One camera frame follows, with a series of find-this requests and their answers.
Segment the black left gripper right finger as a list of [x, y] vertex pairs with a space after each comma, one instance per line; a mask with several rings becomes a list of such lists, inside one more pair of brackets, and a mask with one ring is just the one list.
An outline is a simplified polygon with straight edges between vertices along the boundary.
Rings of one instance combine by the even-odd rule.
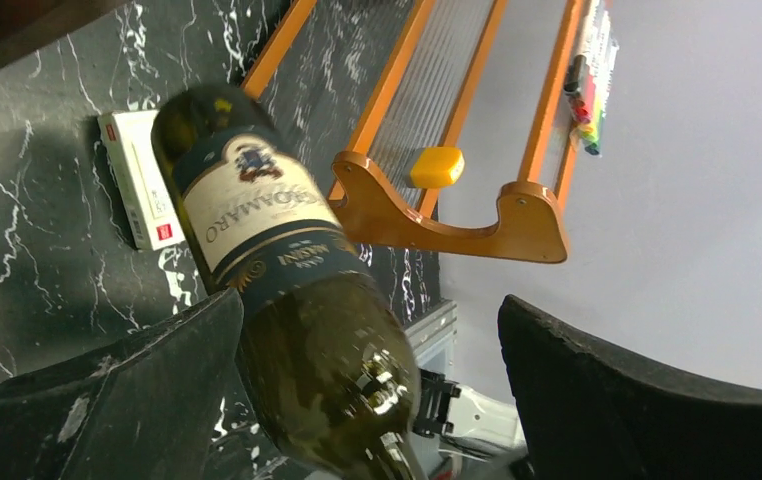
[[690, 373], [514, 296], [501, 353], [535, 479], [762, 479], [762, 389]]

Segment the dark green wine bottle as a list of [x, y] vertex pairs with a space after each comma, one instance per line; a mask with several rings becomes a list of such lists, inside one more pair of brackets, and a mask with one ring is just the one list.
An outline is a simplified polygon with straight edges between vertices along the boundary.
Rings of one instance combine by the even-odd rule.
[[413, 349], [327, 197], [243, 89], [163, 103], [154, 155], [205, 289], [244, 308], [236, 364], [280, 452], [343, 479], [421, 479]]

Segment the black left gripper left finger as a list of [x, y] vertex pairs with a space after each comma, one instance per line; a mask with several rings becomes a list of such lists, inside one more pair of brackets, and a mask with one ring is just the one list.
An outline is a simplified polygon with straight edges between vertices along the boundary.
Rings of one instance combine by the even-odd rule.
[[0, 479], [199, 479], [243, 321], [226, 290], [0, 383]]

